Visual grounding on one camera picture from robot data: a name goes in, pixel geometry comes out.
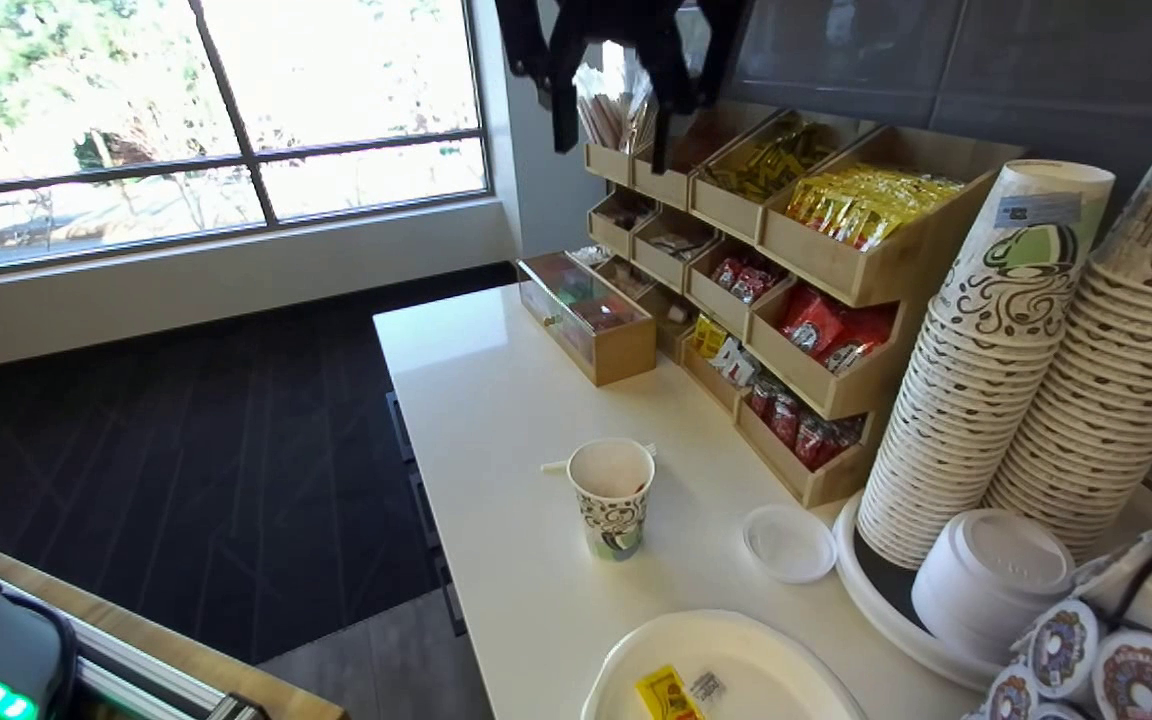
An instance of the window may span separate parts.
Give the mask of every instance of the window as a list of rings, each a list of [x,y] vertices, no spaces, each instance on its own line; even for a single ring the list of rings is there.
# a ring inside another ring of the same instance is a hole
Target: window
[[[0,273],[487,190],[458,0],[0,0]]]

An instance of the dark carpet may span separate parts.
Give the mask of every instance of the dark carpet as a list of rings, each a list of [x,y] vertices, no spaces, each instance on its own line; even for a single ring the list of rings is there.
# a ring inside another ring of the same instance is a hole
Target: dark carpet
[[[251,664],[435,589],[373,311],[507,274],[0,368],[0,551]]]

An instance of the glass window pane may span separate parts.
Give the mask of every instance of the glass window pane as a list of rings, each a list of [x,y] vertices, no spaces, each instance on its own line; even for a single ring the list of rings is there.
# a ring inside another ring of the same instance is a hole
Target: glass window pane
[[[249,166],[0,190],[0,266],[265,228]]]
[[[231,152],[183,0],[0,0],[0,178]]]
[[[480,138],[265,165],[280,220],[483,190]]]
[[[474,128],[458,0],[208,0],[258,152]]]

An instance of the window frame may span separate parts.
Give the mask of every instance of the window frame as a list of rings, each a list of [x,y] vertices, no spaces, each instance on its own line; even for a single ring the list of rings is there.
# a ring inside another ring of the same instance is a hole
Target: window frame
[[[417,134],[384,134],[384,138],[339,138],[339,144],[299,144],[299,148],[276,148],[276,152],[254,152],[244,128],[244,113],[234,104],[231,80],[224,73],[224,55],[211,40],[204,0],[188,0],[188,10],[194,19],[194,40],[208,55],[208,73],[214,80],[224,116],[234,130],[239,152],[224,157],[194,157],[194,160],[153,160],[153,165],[119,165],[119,166],[93,166],[93,173],[54,173],[54,175],[16,175],[0,178],[5,190],[37,190],[37,187],[54,187],[54,184],[112,184],[112,178],[140,178],[140,175],[171,175],[171,173],[211,173],[211,166],[244,166],[258,220],[254,228],[214,228],[214,231],[188,231],[188,237],[153,237],[153,240],[129,240],[112,245],[99,252],[77,252],[77,256],[54,256],[54,260],[25,260],[25,265],[0,265],[0,274],[10,273],[46,273],[46,266],[80,266],[80,265],[99,265],[99,260],[123,260],[123,256],[156,256],[171,246],[208,246],[224,240],[254,240],[267,231],[297,231],[297,228],[323,228],[323,223],[358,223],[358,220],[384,220],[399,210],[426,210],[426,208],[446,208],[446,202],[466,202],[494,196],[494,157],[491,157],[491,134],[487,134],[487,104],[483,104],[483,58],[480,58],[480,29],[474,29],[474,8],[472,0],[458,0],[463,14],[463,49],[466,49],[466,80],[472,80],[472,109],[474,109],[474,128],[446,128],[446,130],[417,130]],[[483,165],[483,184],[474,190],[446,190],[446,196],[419,196],[406,202],[380,202],[380,208],[339,208],[339,210],[308,210],[297,220],[280,220],[267,196],[265,166],[283,165],[283,160],[314,160],[314,157],[358,157],[358,152],[386,152],[386,148],[425,148],[425,144],[452,144],[452,138],[474,138],[480,165]]]

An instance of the white countertop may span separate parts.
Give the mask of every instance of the white countertop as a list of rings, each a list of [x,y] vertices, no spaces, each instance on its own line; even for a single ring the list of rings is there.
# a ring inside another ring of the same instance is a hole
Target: white countertop
[[[740,520],[792,497],[682,368],[591,386],[514,288],[384,311],[376,333],[494,720],[581,715],[604,653],[680,609],[794,634],[868,715],[980,703],[877,634],[835,575],[784,589],[740,551]],[[622,565],[588,554],[571,489],[540,470],[614,433],[660,450],[647,544]]]

